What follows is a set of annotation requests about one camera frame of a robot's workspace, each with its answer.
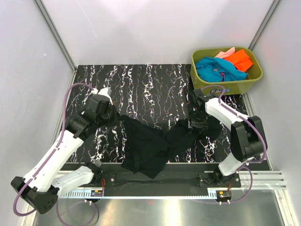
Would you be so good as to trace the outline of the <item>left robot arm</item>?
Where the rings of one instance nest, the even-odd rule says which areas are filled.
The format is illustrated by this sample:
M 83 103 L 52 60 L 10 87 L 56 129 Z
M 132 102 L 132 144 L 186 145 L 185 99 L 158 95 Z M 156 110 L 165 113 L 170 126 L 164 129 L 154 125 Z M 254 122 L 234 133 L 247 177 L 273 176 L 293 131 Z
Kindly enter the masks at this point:
M 67 126 L 62 128 L 59 138 L 43 156 L 40 162 L 25 176 L 16 176 L 11 186 L 40 214 L 51 210 L 57 200 L 69 191 L 81 186 L 100 184 L 99 163 L 86 163 L 61 178 L 56 175 L 84 142 L 101 127 L 118 122 L 119 114 L 108 94 L 96 94 L 86 102 L 83 113 L 72 115 Z

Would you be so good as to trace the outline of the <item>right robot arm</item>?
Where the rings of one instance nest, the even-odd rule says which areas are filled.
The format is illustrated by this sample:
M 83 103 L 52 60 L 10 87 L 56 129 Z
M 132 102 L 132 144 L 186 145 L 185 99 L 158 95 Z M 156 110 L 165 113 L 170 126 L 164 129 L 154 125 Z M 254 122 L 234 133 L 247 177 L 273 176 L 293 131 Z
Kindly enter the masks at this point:
M 201 89 L 190 92 L 189 99 L 189 128 L 212 139 L 217 139 L 223 126 L 230 131 L 230 154 L 203 182 L 225 186 L 243 166 L 265 159 L 267 141 L 258 116 L 242 114 L 216 94 L 204 94 Z

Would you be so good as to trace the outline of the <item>black t-shirt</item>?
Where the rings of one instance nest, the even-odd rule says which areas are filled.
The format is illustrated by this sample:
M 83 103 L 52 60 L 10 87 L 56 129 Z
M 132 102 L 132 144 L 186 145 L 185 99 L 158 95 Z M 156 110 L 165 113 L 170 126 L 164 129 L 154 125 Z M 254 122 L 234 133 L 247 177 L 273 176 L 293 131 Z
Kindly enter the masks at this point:
M 208 129 L 189 127 L 189 119 L 180 119 L 168 131 L 140 123 L 127 115 L 121 116 L 127 137 L 125 159 L 121 166 L 134 174 L 140 172 L 154 179 L 167 161 L 190 148 L 196 140 L 209 137 L 216 140 L 222 125 L 208 117 Z

